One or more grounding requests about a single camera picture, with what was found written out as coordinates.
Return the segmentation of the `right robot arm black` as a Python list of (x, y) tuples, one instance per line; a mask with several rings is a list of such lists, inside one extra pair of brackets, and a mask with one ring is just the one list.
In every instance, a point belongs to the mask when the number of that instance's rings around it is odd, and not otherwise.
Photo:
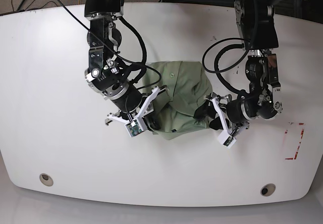
[[(89, 44), (88, 85), (103, 98), (117, 106), (118, 112), (108, 114), (105, 124), (122, 123), (130, 134), (158, 130), (160, 124), (154, 113), (153, 100), (162, 92), (158, 83), (162, 75), (148, 66), (147, 50), (139, 32), (123, 17), (125, 0), (86, 0), (84, 16)], [(120, 56), (122, 35), (116, 28), (119, 20), (137, 37), (142, 59), (138, 62)]]

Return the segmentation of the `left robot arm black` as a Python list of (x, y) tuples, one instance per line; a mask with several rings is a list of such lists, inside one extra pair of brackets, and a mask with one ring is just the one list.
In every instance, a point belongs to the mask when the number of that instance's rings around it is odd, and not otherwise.
[[(236, 24), (240, 37), (238, 43), (221, 49), (213, 62), (213, 69), (204, 69), (216, 74), (219, 81), (232, 93), (222, 97), (208, 95), (205, 102), (194, 113), (196, 120), (211, 118), (209, 127), (214, 130), (230, 127), (230, 136), (236, 136), (248, 128), (249, 121), (262, 118), (274, 119), (282, 112), (282, 102), (277, 56), (272, 49), (278, 48), (278, 37), (274, 26), (273, 5), (259, 0), (234, 0)], [(222, 73), (238, 66), (246, 59), (245, 75), (249, 80), (249, 90), (238, 90), (224, 79)]]

